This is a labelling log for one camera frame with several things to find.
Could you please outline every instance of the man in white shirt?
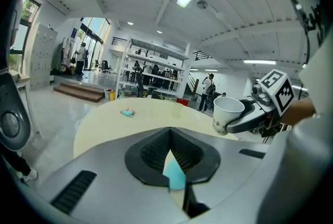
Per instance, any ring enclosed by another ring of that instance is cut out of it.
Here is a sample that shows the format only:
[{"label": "man in white shirt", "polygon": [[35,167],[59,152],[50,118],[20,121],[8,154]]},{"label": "man in white shirt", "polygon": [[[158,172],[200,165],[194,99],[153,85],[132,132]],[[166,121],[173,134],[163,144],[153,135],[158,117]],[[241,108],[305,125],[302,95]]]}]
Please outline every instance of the man in white shirt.
[{"label": "man in white shirt", "polygon": [[213,78],[214,78],[214,74],[209,74],[209,76],[207,76],[203,81],[202,81],[202,84],[205,85],[204,89],[203,89],[203,93],[201,95],[201,103],[200,103],[200,106],[199,106],[199,109],[198,111],[202,111],[202,107],[203,107],[203,104],[205,103],[204,105],[204,112],[207,110],[207,89],[214,84],[213,82]]},{"label": "man in white shirt", "polygon": [[85,59],[85,43],[81,43],[81,47],[78,51],[75,51],[75,54],[77,54],[76,57],[76,74],[80,77],[82,77],[84,74],[82,72],[83,66],[84,66],[84,59]]}]

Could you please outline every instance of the black slot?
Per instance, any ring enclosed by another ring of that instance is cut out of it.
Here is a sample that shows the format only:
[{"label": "black slot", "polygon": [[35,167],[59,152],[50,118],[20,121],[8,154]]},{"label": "black slot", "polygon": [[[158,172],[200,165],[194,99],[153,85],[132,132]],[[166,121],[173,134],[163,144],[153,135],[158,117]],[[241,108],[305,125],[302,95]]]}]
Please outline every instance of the black slot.
[{"label": "black slot", "polygon": [[250,150],[250,149],[245,149],[245,148],[240,150],[239,153],[241,153],[243,155],[248,155],[251,157],[256,157],[258,159],[263,159],[265,156],[265,153],[263,153],[263,152],[258,152],[255,150]]},{"label": "black slot", "polygon": [[51,202],[51,205],[65,214],[73,211],[81,197],[88,190],[96,177],[96,173],[81,171]]}]

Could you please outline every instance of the wooden step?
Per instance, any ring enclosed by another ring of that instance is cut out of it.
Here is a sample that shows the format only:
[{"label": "wooden step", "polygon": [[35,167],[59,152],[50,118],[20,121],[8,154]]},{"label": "wooden step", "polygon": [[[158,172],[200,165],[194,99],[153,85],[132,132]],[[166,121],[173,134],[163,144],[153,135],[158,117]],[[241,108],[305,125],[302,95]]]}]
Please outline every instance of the wooden step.
[{"label": "wooden step", "polygon": [[104,96],[103,89],[94,88],[94,87],[90,87],[90,86],[86,86],[86,85],[82,85],[82,84],[71,83],[71,82],[63,82],[63,83],[60,83],[60,85],[65,86],[65,87],[70,87],[73,89],[77,89],[80,91],[84,91],[84,92],[87,92],[90,94]]},{"label": "wooden step", "polygon": [[104,97],[104,93],[103,95],[92,94],[83,90],[79,90],[77,88],[72,88],[64,85],[55,86],[53,90],[71,97],[76,97],[91,102],[98,102]]}]

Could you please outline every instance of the yellow container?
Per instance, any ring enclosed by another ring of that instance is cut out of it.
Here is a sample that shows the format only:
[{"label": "yellow container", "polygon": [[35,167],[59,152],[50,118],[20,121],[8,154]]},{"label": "yellow container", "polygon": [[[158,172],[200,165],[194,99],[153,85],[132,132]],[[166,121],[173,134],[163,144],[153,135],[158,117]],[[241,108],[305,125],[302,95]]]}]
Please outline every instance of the yellow container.
[{"label": "yellow container", "polygon": [[116,92],[111,92],[110,93],[110,100],[114,101],[116,99]]}]

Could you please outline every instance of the white shelving unit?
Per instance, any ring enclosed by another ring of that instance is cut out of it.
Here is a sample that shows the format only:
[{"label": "white shelving unit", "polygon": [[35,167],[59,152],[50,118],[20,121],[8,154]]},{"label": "white shelving unit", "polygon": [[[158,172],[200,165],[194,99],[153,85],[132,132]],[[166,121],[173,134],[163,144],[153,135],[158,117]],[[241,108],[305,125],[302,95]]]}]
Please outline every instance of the white shelving unit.
[{"label": "white shelving unit", "polygon": [[[177,85],[186,84],[186,82],[183,82],[183,79],[182,79],[182,76],[181,76],[182,72],[185,71],[184,68],[179,67],[179,66],[175,66],[175,65],[172,65],[172,64],[169,64],[167,62],[167,60],[165,60],[165,62],[161,61],[160,57],[158,57],[158,56],[148,55],[146,57],[144,51],[141,52],[142,53],[141,55],[138,55],[138,54],[129,52],[128,50],[129,49],[125,49],[125,51],[123,53],[123,56],[122,56],[122,59],[121,59],[120,72],[118,74],[117,87],[116,87],[116,97],[118,96],[118,90],[119,90],[119,88],[122,88],[122,86],[126,86],[126,85],[134,86],[134,87],[137,86],[136,83],[127,81],[127,78],[124,79],[124,73],[125,73],[125,71],[129,71],[129,72],[134,73],[134,70],[127,69],[127,68],[124,67],[125,61],[126,61],[127,57],[128,58],[133,58],[133,60],[135,59],[135,60],[140,60],[140,61],[147,61],[147,62],[150,62],[150,63],[153,63],[153,64],[160,65],[162,67],[167,67],[167,68],[170,68],[170,69],[173,69],[173,70],[177,70],[178,71],[178,79],[177,80],[174,80],[174,79],[171,79],[171,78],[162,77],[162,76],[158,76],[158,75],[154,75],[154,74],[150,74],[150,73],[146,73],[146,72],[143,72],[142,74],[170,81],[168,89],[157,88],[157,89],[155,89],[155,91],[160,92],[162,94],[178,96],[177,91],[170,90],[170,86],[171,86],[171,82],[175,82],[175,83],[177,83]],[[158,49],[158,52],[163,53],[163,48]],[[172,51],[168,52],[168,55],[170,57],[173,57],[172,55],[170,55],[171,53],[172,53]],[[173,57],[173,58],[180,59],[179,55],[175,55],[175,57]],[[187,56],[182,55],[182,59],[180,59],[180,60],[187,60],[187,59],[188,59]],[[148,90],[150,87],[153,87],[153,86],[143,85],[143,87],[144,87],[145,90]]]}]

